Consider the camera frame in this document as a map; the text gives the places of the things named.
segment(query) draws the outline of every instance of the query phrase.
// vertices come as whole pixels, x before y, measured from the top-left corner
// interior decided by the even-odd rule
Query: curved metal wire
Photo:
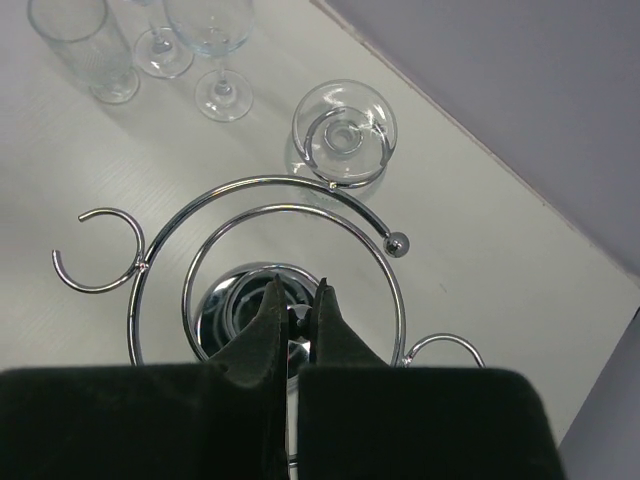
[[[142,256],[144,255],[144,233],[142,231],[142,227],[127,212],[123,210],[119,210],[117,208],[96,208],[94,210],[89,210],[88,212],[83,213],[78,216],[78,220],[80,222],[85,222],[93,217],[99,217],[100,215],[112,215],[114,217],[121,218],[131,227],[133,233],[136,236],[136,255],[133,258],[133,262],[127,270],[116,280],[111,283],[107,283],[105,285],[99,285],[96,287],[92,287],[90,285],[84,285],[80,282],[75,281],[71,276],[67,273],[67,270],[64,268],[64,264],[62,263],[62,253],[59,250],[53,250],[51,252],[51,258],[53,260],[53,268],[55,269],[58,277],[62,280],[66,285],[73,288],[74,290],[82,293],[105,293],[110,292],[118,288],[120,285],[126,283],[131,277],[133,277],[136,273],[140,271],[141,268],[145,268],[145,265],[142,264]]]
[[[476,361],[476,365],[478,365],[478,367],[485,367],[484,360],[482,359],[482,356],[480,356],[480,352],[478,352],[476,347],[474,347],[473,344],[466,338],[459,337],[458,335],[454,335],[452,333],[436,333],[420,339],[418,343],[411,347],[411,350],[409,350],[409,352],[404,356],[404,358],[402,359],[402,365],[404,367],[408,367],[409,365],[411,365],[411,362],[413,362],[413,359],[420,350],[422,350],[430,343],[442,341],[453,342],[463,346],[469,353],[471,353],[471,355],[473,355],[473,359]]]
[[[340,190],[331,188],[326,183],[292,175],[263,175],[226,183],[217,188],[214,188],[213,190],[209,190],[208,192],[204,193],[203,195],[199,196],[198,198],[184,206],[178,213],[173,216],[173,218],[171,218],[167,222],[162,230],[160,230],[158,235],[156,235],[156,238],[151,242],[151,245],[149,245],[149,248],[144,255],[144,264],[151,266],[169,236],[191,215],[193,215],[205,205],[208,205],[214,200],[224,197],[233,192],[245,190],[247,188],[267,185],[288,185],[293,187],[308,188],[323,193],[335,200],[338,200],[339,202],[355,211],[367,223],[369,223],[369,225],[371,225],[383,239],[389,238],[392,234],[389,230],[389,227],[387,227],[384,222],[380,220],[380,218],[375,213],[373,213],[366,205]],[[142,293],[144,292],[148,274],[149,269],[141,269],[138,272],[138,275],[136,275],[134,278],[133,286],[131,288],[131,296],[129,297],[129,307],[127,311],[127,343],[129,348],[129,359],[131,360],[131,363],[133,365],[143,364],[139,340],[138,315],[141,308]],[[398,358],[394,360],[394,363],[398,363],[401,353],[402,352],[399,352]]]
[[[351,223],[346,218],[322,208],[313,207],[311,205],[298,204],[264,205],[262,207],[247,210],[246,212],[243,212],[222,224],[215,232],[213,232],[209,236],[209,238],[207,238],[207,240],[205,240],[205,242],[196,253],[195,257],[191,261],[191,265],[189,266],[189,270],[187,271],[187,275],[182,287],[182,326],[184,328],[185,334],[187,335],[187,339],[189,340],[189,345],[191,346],[198,359],[205,361],[209,358],[209,356],[200,346],[198,338],[192,328],[192,325],[194,325],[195,322],[193,321],[191,314],[191,292],[193,289],[195,277],[198,274],[198,269],[200,268],[202,261],[204,260],[209,250],[215,245],[215,243],[234,227],[252,218],[277,212],[301,212],[324,218],[325,220],[329,220],[356,237],[360,241],[360,243],[364,245],[364,247],[369,251],[369,253],[373,256],[373,258],[376,260],[376,263],[384,273],[387,279],[387,283],[389,284],[389,288],[391,289],[391,295],[393,296],[393,302],[395,305],[396,332],[393,354],[391,356],[390,364],[392,366],[401,365],[401,356],[404,354],[407,327],[402,293],[400,292],[400,286],[398,285],[398,280],[393,273],[391,265],[389,265],[389,262],[384,257],[382,251],[380,251],[380,249],[376,247],[375,243],[373,243],[373,240],[371,240],[371,238],[366,233],[364,233],[360,228],[358,228],[355,224]]]

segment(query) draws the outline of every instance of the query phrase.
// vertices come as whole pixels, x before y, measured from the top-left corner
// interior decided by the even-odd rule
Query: clear glass
[[[212,120],[232,122],[253,105],[249,82],[227,70],[224,58],[240,48],[253,28],[253,0],[163,0],[180,41],[194,52],[216,60],[217,69],[200,79],[196,105]]]
[[[131,50],[106,0],[29,0],[29,22],[100,101],[119,104],[138,91]]]
[[[321,179],[360,188],[380,178],[397,140],[395,115],[373,88],[332,80],[311,90],[293,115],[293,144]]]
[[[289,135],[285,150],[284,150],[284,168],[289,175],[295,175],[302,178],[308,178],[310,180],[318,180],[318,176],[313,173],[313,170],[309,168],[307,163],[302,160],[300,154],[296,150],[291,135]],[[349,190],[349,195],[357,198],[362,203],[367,203],[371,197],[380,189],[382,182],[384,181],[386,171],[383,171],[380,176],[373,180],[368,185],[353,188]],[[326,208],[329,210],[339,211],[344,210],[347,207],[344,203],[339,202],[324,194],[318,193],[314,190],[307,188],[295,189],[294,194],[300,199],[302,203],[307,203],[320,208]]]
[[[129,0],[147,8],[149,30],[144,32],[133,47],[136,65],[156,78],[176,78],[193,63],[193,53],[182,45],[169,27],[160,27],[155,20],[157,0]]]

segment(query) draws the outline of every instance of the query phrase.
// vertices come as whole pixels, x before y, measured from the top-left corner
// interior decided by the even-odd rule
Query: black velvet
[[[309,367],[300,480],[564,478],[542,404],[503,370]]]
[[[309,319],[309,361],[318,366],[388,367],[344,321],[333,287],[323,278]]]
[[[207,363],[0,375],[0,479],[288,478],[284,290]]]

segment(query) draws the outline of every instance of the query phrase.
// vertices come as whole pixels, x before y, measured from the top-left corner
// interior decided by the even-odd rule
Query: white table
[[[192,101],[195,81],[210,68],[202,59],[175,81],[141,74],[140,92],[126,105],[98,104],[31,31],[24,3],[0,3],[1,367],[126,363],[129,288],[77,294],[55,276],[50,250],[63,251],[77,279],[104,283],[130,262],[131,233],[114,219],[80,225],[75,217],[119,207],[151,239],[200,193],[284,172],[299,99],[325,80],[353,78],[382,92],[398,118],[398,148],[368,205],[412,241],[409,255],[392,262],[407,306],[408,344],[440,331],[467,337],[489,365],[531,380],[562,438],[640,303],[638,287],[338,25],[300,0],[257,0],[255,33],[231,60],[251,81],[255,104],[244,119],[223,125]],[[143,12],[111,3],[134,40],[144,29]],[[192,358],[179,320],[180,285],[208,233],[248,207],[293,200],[294,189],[235,194],[167,243],[143,302],[149,361]],[[354,329],[390,357],[391,296],[346,233],[304,216],[244,224],[215,247],[197,292],[255,260],[289,261],[328,276]],[[455,346],[434,345],[416,363],[471,359]]]

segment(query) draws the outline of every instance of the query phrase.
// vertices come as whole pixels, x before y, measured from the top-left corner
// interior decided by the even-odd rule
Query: chrome wine holder
[[[78,217],[78,220],[80,222],[84,222],[86,220],[89,220],[90,218],[101,215],[112,215],[121,218],[131,227],[135,234],[137,242],[135,257],[131,262],[129,268],[118,279],[114,280],[111,283],[101,286],[88,286],[76,282],[66,272],[62,263],[62,255],[58,250],[54,250],[52,252],[53,266],[56,270],[56,273],[65,284],[67,284],[72,289],[82,293],[109,292],[120,287],[131,278],[134,279],[127,313],[127,342],[129,348],[129,359],[131,363],[133,365],[143,365],[144,362],[139,340],[139,312],[147,276],[149,275],[149,271],[153,266],[153,262],[160,252],[162,246],[165,244],[171,234],[173,234],[173,232],[175,232],[176,229],[180,227],[180,225],[182,225],[185,220],[187,220],[191,215],[200,210],[202,207],[212,203],[214,200],[240,190],[268,185],[301,187],[325,194],[355,211],[360,217],[362,217],[363,220],[371,225],[371,227],[373,227],[373,229],[382,237],[383,248],[388,256],[392,258],[399,258],[404,256],[409,251],[409,239],[404,233],[392,232],[384,224],[384,222],[380,218],[378,218],[378,216],[373,213],[367,206],[365,206],[363,203],[359,202],[349,194],[345,193],[344,191],[332,188],[332,186],[316,180],[289,175],[268,175],[249,177],[226,183],[199,196],[184,208],[182,208],[173,216],[173,218],[171,218],[171,220],[167,222],[167,224],[160,230],[156,238],[151,242],[151,245],[146,250],[142,227],[128,213],[116,208],[98,208],[80,215]],[[457,343],[458,345],[464,347],[471,353],[476,364],[481,368],[484,367],[482,357],[480,356],[476,348],[464,338],[450,333],[439,333],[424,337],[413,347],[411,347],[407,353],[405,353],[406,318],[404,302],[402,300],[402,293],[400,291],[400,286],[398,285],[396,276],[391,269],[391,265],[389,265],[389,262],[383,255],[382,251],[375,245],[373,240],[371,240],[371,238],[364,231],[362,231],[359,227],[351,223],[346,218],[323,208],[292,203],[264,205],[261,207],[253,208],[251,210],[247,210],[240,215],[233,217],[232,219],[228,220],[220,227],[218,227],[218,229],[216,229],[209,236],[209,238],[207,238],[207,240],[202,244],[195,257],[191,261],[191,265],[187,271],[182,289],[182,325],[189,341],[189,345],[191,346],[191,349],[193,350],[198,360],[207,360],[212,355],[212,352],[208,349],[206,339],[202,336],[203,329],[205,327],[203,326],[203,321],[205,320],[205,317],[210,313],[210,305],[208,305],[208,302],[212,301],[215,303],[215,308],[213,308],[214,322],[217,321],[219,324],[221,324],[222,327],[224,327],[223,331],[226,332],[229,337],[233,337],[233,335],[237,334],[238,330],[242,327],[242,325],[238,325],[237,322],[234,323],[236,320],[236,318],[234,317],[234,309],[236,311],[240,311],[243,308],[242,305],[240,305],[242,301],[238,302],[238,298],[244,295],[244,293],[242,293],[242,289],[249,286],[249,290],[251,290],[252,292],[259,291],[259,286],[256,288],[255,285],[253,285],[252,287],[251,282],[256,281],[260,277],[264,278],[265,274],[275,275],[277,273],[281,276],[281,278],[283,278],[285,287],[287,285],[291,287],[291,293],[289,296],[291,298],[291,301],[289,303],[291,303],[292,305],[290,305],[289,308],[293,309],[296,315],[302,317],[304,316],[304,311],[310,308],[309,302],[313,300],[313,293],[315,291],[315,287],[318,285],[318,281],[313,275],[293,265],[261,263],[243,265],[225,274],[209,289],[208,294],[205,296],[204,300],[201,303],[201,306],[198,309],[199,314],[197,320],[194,320],[191,313],[190,305],[193,283],[198,269],[200,268],[202,261],[204,260],[211,247],[213,247],[213,245],[218,240],[220,240],[226,233],[229,232],[229,230],[233,229],[235,226],[252,218],[276,212],[300,212],[329,220],[356,237],[373,256],[374,260],[387,279],[387,283],[389,284],[389,288],[391,289],[391,294],[393,296],[395,305],[396,331],[393,355],[391,357],[391,361],[389,362],[391,366],[408,367],[415,356],[418,354],[418,352],[428,344],[436,341],[449,341]],[[216,298],[214,295],[220,290],[223,290],[224,298],[222,299]],[[250,294],[245,297],[246,298],[243,297],[245,300],[252,300]],[[307,300],[300,301],[300,298],[307,298]],[[290,342],[290,359],[294,357],[295,355],[292,355]],[[290,389],[292,387],[295,388],[296,380],[297,379],[295,378],[295,376],[294,378],[289,379]],[[295,466],[295,455],[290,457],[289,463],[290,466]]]

